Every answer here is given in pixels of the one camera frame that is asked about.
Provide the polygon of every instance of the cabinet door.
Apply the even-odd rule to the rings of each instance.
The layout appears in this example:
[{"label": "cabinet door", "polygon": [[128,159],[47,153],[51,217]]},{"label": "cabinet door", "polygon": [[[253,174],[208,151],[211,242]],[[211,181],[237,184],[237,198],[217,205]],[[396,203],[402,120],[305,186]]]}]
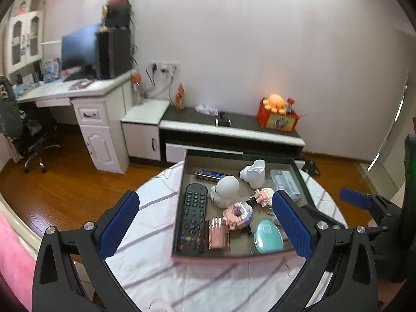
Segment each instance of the cabinet door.
[{"label": "cabinet door", "polygon": [[111,140],[110,128],[80,126],[89,155],[98,170],[122,173]]},{"label": "cabinet door", "polygon": [[26,65],[26,15],[10,18],[7,42],[7,73],[11,74]]},{"label": "cabinet door", "polygon": [[26,14],[26,64],[42,59],[43,13]]},{"label": "cabinet door", "polygon": [[160,160],[159,127],[123,123],[129,156]]}]

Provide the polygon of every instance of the glass cabinet door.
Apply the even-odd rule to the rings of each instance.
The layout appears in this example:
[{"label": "glass cabinet door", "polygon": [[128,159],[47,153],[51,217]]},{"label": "glass cabinet door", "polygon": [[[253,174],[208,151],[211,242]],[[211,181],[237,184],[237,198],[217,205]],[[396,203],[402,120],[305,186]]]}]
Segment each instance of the glass cabinet door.
[{"label": "glass cabinet door", "polygon": [[22,22],[17,21],[13,25],[13,37],[12,37],[12,64],[18,64],[21,61],[20,58],[20,43],[22,41]]},{"label": "glass cabinet door", "polygon": [[42,12],[32,11],[27,16],[26,64],[29,64],[42,58]]},{"label": "glass cabinet door", "polygon": [[8,74],[26,65],[26,44],[26,16],[11,17],[6,49]]}]

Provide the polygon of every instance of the blue gripper pad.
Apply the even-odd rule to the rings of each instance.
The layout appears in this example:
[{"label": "blue gripper pad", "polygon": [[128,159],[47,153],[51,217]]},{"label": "blue gripper pad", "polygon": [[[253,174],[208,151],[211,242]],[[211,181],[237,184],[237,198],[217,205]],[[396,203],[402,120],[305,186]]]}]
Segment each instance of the blue gripper pad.
[{"label": "blue gripper pad", "polygon": [[369,196],[346,188],[340,190],[340,199],[363,210],[368,210],[372,206]]},{"label": "blue gripper pad", "polygon": [[105,227],[99,237],[98,254],[102,260],[114,256],[121,240],[139,211],[139,205],[139,196],[133,191],[128,191],[120,199],[119,203],[117,203],[113,209],[109,210],[110,212],[114,210],[116,213],[113,215],[107,227]]},{"label": "blue gripper pad", "polygon": [[295,212],[295,210],[300,210],[300,208],[294,208],[291,205],[295,206],[296,204],[284,190],[275,192],[272,198],[273,212],[282,225],[284,232],[288,235],[297,255],[309,260],[313,254],[312,236]]}]

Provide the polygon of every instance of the drawer handle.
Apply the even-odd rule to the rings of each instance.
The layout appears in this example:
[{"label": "drawer handle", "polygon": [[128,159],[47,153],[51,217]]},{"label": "drawer handle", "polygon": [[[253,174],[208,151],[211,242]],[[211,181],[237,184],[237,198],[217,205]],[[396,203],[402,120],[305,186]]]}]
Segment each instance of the drawer handle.
[{"label": "drawer handle", "polygon": [[96,113],[93,113],[92,115],[87,115],[86,113],[83,113],[82,114],[82,117],[85,117],[85,118],[91,118],[91,117],[97,117],[97,114]]},{"label": "drawer handle", "polygon": [[157,150],[157,143],[156,143],[156,140],[154,138],[152,138],[152,149],[153,149],[153,151]]}]

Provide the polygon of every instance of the metal screw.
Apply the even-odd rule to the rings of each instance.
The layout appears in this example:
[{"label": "metal screw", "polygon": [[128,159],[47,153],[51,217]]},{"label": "metal screw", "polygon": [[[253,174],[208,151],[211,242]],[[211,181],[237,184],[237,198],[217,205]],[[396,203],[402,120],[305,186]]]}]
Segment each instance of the metal screw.
[{"label": "metal screw", "polygon": [[94,222],[86,222],[84,224],[84,230],[92,230],[94,229],[94,226],[95,226]]},{"label": "metal screw", "polygon": [[328,228],[328,224],[326,224],[325,222],[322,222],[322,221],[318,222],[317,225],[318,225],[318,228],[321,229],[321,230],[326,230]]},{"label": "metal screw", "polygon": [[46,229],[46,234],[48,234],[48,235],[51,235],[52,233],[54,233],[55,232],[55,226],[49,226],[47,229]]},{"label": "metal screw", "polygon": [[358,233],[365,233],[364,226],[361,226],[361,225],[357,226],[357,231],[358,231]]}]

